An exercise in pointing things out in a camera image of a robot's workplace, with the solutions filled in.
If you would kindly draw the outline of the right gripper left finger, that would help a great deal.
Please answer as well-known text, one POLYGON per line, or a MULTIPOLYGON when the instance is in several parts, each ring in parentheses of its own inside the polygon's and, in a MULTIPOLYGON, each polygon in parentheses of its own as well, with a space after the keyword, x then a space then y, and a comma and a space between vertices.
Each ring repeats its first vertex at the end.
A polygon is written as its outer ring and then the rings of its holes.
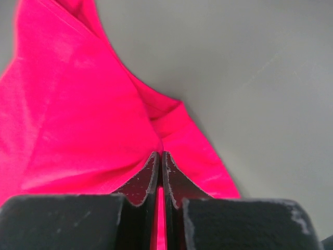
POLYGON ((1 206, 1 249, 151 249, 159 154, 106 195, 18 195, 1 206))

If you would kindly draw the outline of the magenta t shirt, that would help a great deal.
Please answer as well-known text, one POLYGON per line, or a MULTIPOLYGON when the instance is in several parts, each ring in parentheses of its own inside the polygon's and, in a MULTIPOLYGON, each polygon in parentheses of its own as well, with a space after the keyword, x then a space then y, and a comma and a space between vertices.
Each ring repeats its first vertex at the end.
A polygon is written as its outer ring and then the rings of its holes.
POLYGON ((1 206, 18 195, 106 195, 159 154, 155 247, 168 249, 162 155, 213 198, 239 198, 180 100, 117 57, 93 1, 20 1, 1 76, 1 206))

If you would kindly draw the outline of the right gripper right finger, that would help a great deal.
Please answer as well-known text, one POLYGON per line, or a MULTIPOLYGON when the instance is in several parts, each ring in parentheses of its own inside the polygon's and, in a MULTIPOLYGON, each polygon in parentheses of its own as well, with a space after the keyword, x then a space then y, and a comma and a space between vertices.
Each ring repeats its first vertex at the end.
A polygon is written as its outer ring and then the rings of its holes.
POLYGON ((305 210, 287 199, 217 199, 162 155, 168 249, 322 249, 305 210))

